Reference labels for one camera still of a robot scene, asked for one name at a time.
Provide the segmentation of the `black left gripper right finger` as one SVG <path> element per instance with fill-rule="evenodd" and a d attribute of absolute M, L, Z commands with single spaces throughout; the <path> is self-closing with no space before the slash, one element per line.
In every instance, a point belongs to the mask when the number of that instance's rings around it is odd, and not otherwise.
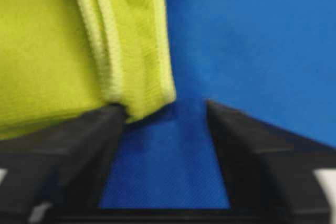
<path fill-rule="evenodd" d="M 234 210 L 335 223 L 335 148 L 208 100 L 206 122 Z"/>

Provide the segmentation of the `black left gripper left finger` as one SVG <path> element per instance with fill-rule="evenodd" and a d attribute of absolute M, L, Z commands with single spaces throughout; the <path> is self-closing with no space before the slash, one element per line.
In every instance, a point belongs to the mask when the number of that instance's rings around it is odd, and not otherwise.
<path fill-rule="evenodd" d="M 112 104 L 1 141 L 1 223 L 40 223 L 49 208 L 95 209 L 125 119 Z"/>

